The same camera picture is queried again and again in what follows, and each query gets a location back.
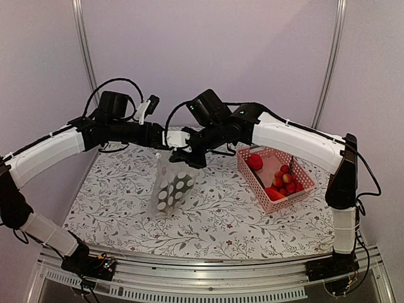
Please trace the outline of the clear zip top bag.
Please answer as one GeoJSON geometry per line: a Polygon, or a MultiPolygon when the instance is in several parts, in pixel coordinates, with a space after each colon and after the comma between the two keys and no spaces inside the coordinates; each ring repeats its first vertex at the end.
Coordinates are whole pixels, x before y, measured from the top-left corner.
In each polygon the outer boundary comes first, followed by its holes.
{"type": "Polygon", "coordinates": [[[148,205],[148,216],[151,218],[173,214],[189,197],[199,175],[199,170],[184,162],[170,162],[170,156],[168,151],[156,154],[157,174],[148,205]]]}

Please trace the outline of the dark purple eggplant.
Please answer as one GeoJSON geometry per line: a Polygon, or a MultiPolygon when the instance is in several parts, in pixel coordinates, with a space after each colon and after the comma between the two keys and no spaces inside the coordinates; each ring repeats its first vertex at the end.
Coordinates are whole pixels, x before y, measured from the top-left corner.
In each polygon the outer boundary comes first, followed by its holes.
{"type": "Polygon", "coordinates": [[[168,211],[176,204],[182,203],[193,189],[194,183],[194,178],[185,172],[169,175],[169,178],[159,185],[157,209],[168,211]]]}

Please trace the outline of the pink plastic basket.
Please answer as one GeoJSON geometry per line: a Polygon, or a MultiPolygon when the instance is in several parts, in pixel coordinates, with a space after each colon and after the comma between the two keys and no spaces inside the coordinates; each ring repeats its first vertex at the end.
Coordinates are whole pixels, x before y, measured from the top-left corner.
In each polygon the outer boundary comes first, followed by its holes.
{"type": "Polygon", "coordinates": [[[237,168],[266,213],[301,202],[316,187],[296,158],[273,148],[237,150],[237,168]]]}

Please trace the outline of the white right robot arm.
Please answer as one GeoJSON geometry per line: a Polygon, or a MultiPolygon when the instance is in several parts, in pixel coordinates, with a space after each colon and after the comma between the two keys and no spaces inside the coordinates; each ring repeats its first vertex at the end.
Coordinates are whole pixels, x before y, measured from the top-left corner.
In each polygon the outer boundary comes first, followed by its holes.
{"type": "Polygon", "coordinates": [[[164,145],[173,151],[171,162],[185,162],[201,169],[206,153],[227,143],[243,143],[275,148],[317,165],[330,175],[325,201],[333,214],[334,244],[332,255],[322,261],[309,261],[308,273],[340,275],[357,270],[355,223],[357,221],[357,140],[330,135],[282,118],[256,102],[222,102],[208,89],[182,103],[202,130],[182,134],[164,132],[164,145]]]}

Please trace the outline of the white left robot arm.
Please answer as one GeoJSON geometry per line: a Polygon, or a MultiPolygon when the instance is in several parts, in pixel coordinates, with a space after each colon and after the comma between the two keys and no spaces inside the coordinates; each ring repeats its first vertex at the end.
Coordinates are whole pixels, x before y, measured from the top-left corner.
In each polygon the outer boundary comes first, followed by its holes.
{"type": "Polygon", "coordinates": [[[162,148],[163,128],[146,121],[155,111],[159,98],[151,95],[131,117],[126,117],[126,106],[131,101],[128,95],[104,91],[100,104],[91,114],[74,118],[1,160],[1,223],[55,249],[81,274],[91,272],[94,267],[88,246],[35,211],[24,195],[25,187],[38,185],[38,178],[55,172],[69,158],[110,142],[162,148]]]}

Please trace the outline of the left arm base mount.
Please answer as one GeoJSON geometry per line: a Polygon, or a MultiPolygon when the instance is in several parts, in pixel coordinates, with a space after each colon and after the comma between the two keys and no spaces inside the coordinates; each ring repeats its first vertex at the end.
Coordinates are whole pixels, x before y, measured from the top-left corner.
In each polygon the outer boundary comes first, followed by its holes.
{"type": "Polygon", "coordinates": [[[64,257],[61,269],[81,277],[112,281],[116,266],[116,258],[107,256],[106,253],[90,256],[84,252],[64,257]]]}

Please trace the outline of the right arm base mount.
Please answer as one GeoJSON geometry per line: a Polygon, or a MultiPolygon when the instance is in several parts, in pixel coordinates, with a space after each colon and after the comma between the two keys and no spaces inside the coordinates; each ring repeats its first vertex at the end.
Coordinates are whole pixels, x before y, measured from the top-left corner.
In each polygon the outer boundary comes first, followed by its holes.
{"type": "Polygon", "coordinates": [[[355,256],[342,258],[331,256],[308,261],[305,268],[310,282],[323,281],[327,293],[341,297],[347,295],[354,284],[359,264],[355,256]]]}

